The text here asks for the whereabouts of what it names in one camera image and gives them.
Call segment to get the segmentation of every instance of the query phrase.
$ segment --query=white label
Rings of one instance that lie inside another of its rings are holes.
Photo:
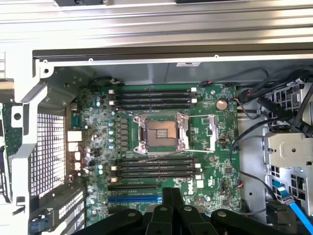
[[[182,62],[177,63],[176,67],[198,67],[201,62]]]

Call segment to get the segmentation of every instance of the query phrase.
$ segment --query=cable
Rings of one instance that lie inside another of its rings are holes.
[[[304,97],[304,99],[303,99],[303,101],[302,101],[302,103],[298,109],[298,113],[294,118],[294,121],[291,123],[292,126],[297,126],[299,124],[300,120],[302,119],[302,115],[304,113],[304,110],[307,107],[312,95],[313,95],[313,83],[310,86],[307,94],[305,95],[305,97]]]
[[[280,118],[273,118],[273,119],[269,119],[269,120],[264,120],[264,121],[261,121],[261,122],[258,122],[257,124],[254,124],[253,126],[249,127],[247,130],[245,130],[235,141],[234,143],[232,144],[231,146],[231,149],[230,149],[230,153],[229,153],[229,160],[230,160],[230,163],[232,165],[232,167],[238,171],[239,173],[247,176],[247,177],[250,177],[252,179],[255,179],[255,180],[258,180],[260,181],[264,186],[265,188],[268,190],[268,193],[271,195],[271,197],[274,199],[274,200],[277,200],[273,190],[270,188],[270,186],[268,186],[263,180],[261,180],[260,178],[254,176],[254,175],[250,175],[248,173],[245,173],[241,170],[239,170],[233,163],[233,160],[232,160],[232,155],[233,155],[233,152],[235,150],[235,147],[236,145],[238,144],[238,142],[244,138],[246,135],[248,135],[249,133],[251,133],[252,131],[254,131],[255,129],[257,129],[258,127],[260,126],[263,126],[265,124],[268,124],[268,123],[271,123],[271,122],[275,122],[275,121],[278,121]]]
[[[226,77],[221,77],[221,78],[215,79],[214,81],[201,82],[200,84],[201,85],[210,85],[212,83],[216,83],[216,82],[227,80],[227,79],[234,78],[234,77],[239,77],[241,75],[244,75],[244,74],[247,74],[247,73],[251,73],[251,72],[255,72],[255,71],[261,71],[261,72],[263,72],[265,74],[266,77],[269,76],[269,73],[268,73],[268,71],[266,69],[263,69],[263,68],[252,68],[252,69],[248,69],[248,70],[245,70],[245,71],[242,71],[242,72],[230,75],[230,76],[226,76]]]
[[[249,119],[255,120],[255,119],[258,119],[258,118],[261,116],[261,114],[257,114],[257,115],[255,115],[255,116],[253,116],[253,117],[250,116],[250,114],[248,113],[248,111],[246,111],[246,109],[244,108],[244,105],[239,101],[239,99],[234,98],[234,100],[239,104],[239,106],[241,107],[242,111],[245,113],[245,115],[246,115]]]
[[[117,85],[117,84],[121,83],[120,81],[116,80],[115,78],[112,78],[111,76],[103,76],[103,77],[97,77],[97,78],[91,80],[87,84],[87,87],[90,87],[93,83],[99,82],[99,81],[110,81],[110,83],[113,85]]]
[[[241,214],[241,215],[255,215],[255,214],[259,214],[259,213],[262,213],[262,212],[265,212],[266,211],[266,208],[262,209],[262,210],[259,210],[259,211],[254,211],[254,212],[240,212],[240,211],[237,211],[235,208],[232,207],[232,205],[230,204],[230,197],[232,195],[232,193],[236,190],[239,190],[241,188],[244,187],[244,184],[240,184],[238,185],[237,187],[233,188],[229,194],[227,195],[226,197],[226,200],[228,202],[228,206],[232,209],[232,211],[236,212],[237,214]]]

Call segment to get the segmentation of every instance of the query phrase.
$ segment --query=wire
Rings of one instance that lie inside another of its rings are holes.
[[[230,149],[230,152],[229,152],[229,160],[230,160],[230,163],[232,165],[232,167],[238,171],[239,173],[247,176],[247,177],[250,177],[252,179],[255,179],[257,181],[260,181],[264,186],[265,188],[268,190],[268,193],[271,195],[271,197],[274,199],[274,200],[277,200],[273,190],[263,181],[261,180],[260,178],[254,176],[254,175],[250,175],[244,171],[241,171],[239,170],[235,164],[233,163],[233,160],[232,160],[232,155],[233,155],[233,152],[235,150],[235,147],[236,145],[238,144],[238,142],[243,139],[246,135],[248,135],[249,133],[251,133],[252,131],[254,131],[255,129],[257,129],[258,127],[260,126],[263,126],[265,124],[268,124],[268,123],[271,123],[271,122],[275,122],[275,121],[278,121],[280,118],[273,118],[273,119],[269,119],[269,120],[264,120],[264,121],[261,121],[261,122],[258,122],[257,124],[254,124],[253,126],[249,127],[247,130],[245,130],[235,141],[234,143],[232,144],[231,146],[231,149]]]
[[[113,85],[117,85],[117,84],[121,83],[120,81],[116,80],[115,78],[112,78],[111,76],[103,76],[103,77],[97,77],[97,78],[91,80],[87,84],[87,87],[90,87],[93,83],[99,82],[99,81],[110,81],[110,83]]]
[[[244,105],[239,101],[239,99],[237,98],[234,98],[234,100],[239,104],[239,106],[241,107],[242,111],[244,112],[244,114],[251,120],[255,120],[255,119],[258,119],[261,114],[257,114],[255,116],[250,116],[250,114],[248,113],[248,111],[244,108]]]
[[[236,212],[237,214],[241,214],[241,215],[255,215],[255,214],[259,214],[259,213],[262,213],[262,212],[265,212],[266,209],[262,209],[262,210],[259,210],[259,211],[254,211],[254,212],[240,212],[240,211],[237,211],[235,208],[232,207],[232,205],[230,204],[230,197],[232,195],[232,193],[236,190],[239,190],[241,188],[244,187],[244,184],[239,184],[237,187],[233,188],[229,194],[227,195],[226,197],[226,200],[228,202],[228,206],[232,209],[232,211]]]
[[[183,151],[176,151],[176,152],[169,153],[169,154],[165,154],[165,155],[162,155],[162,156],[159,156],[159,157],[155,157],[155,158],[149,158],[149,159],[145,159],[145,160],[139,160],[138,162],[139,162],[139,163],[145,163],[145,162],[155,161],[155,160],[159,160],[159,159],[162,159],[162,158],[165,158],[165,157],[168,157],[168,156],[172,156],[172,155],[175,155],[175,154],[178,154],[178,153],[182,153],[182,152],[183,152]]]
[[[300,120],[302,119],[302,115],[304,113],[305,108],[307,107],[311,96],[313,95],[313,83],[311,84],[307,94],[305,95],[299,109],[298,109],[298,113],[294,118],[294,121],[291,123],[292,126],[297,126],[300,122]]]

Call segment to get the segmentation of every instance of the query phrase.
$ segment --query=ram slot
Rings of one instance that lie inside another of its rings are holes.
[[[192,99],[136,99],[136,100],[121,100],[117,101],[118,106],[127,106],[127,105],[169,105],[169,104],[186,104],[191,103]]]
[[[134,166],[147,166],[147,165],[187,165],[187,164],[193,164],[196,163],[195,158],[190,157],[181,157],[181,158],[162,158],[158,160],[152,160],[151,158],[131,158],[131,159],[120,159],[116,160],[114,163],[116,165],[134,165]]]
[[[195,107],[194,104],[180,104],[180,105],[146,105],[140,106],[137,104],[132,105],[117,105],[116,110],[121,111],[147,111],[147,110],[186,110],[193,109]]]
[[[116,100],[134,100],[134,99],[190,99],[197,97],[195,93],[188,94],[141,94],[141,95],[123,95],[117,94]]]
[[[196,94],[190,90],[144,90],[144,91],[118,91],[117,94],[122,95],[147,95],[147,94]]]
[[[118,169],[118,172],[152,172],[152,171],[184,171],[184,170],[190,170],[194,167],[191,165],[181,167],[181,166],[146,166],[146,167],[120,167]]]
[[[117,174],[120,179],[157,179],[157,178],[189,178],[195,175],[195,171],[172,171],[172,172],[132,172]]]

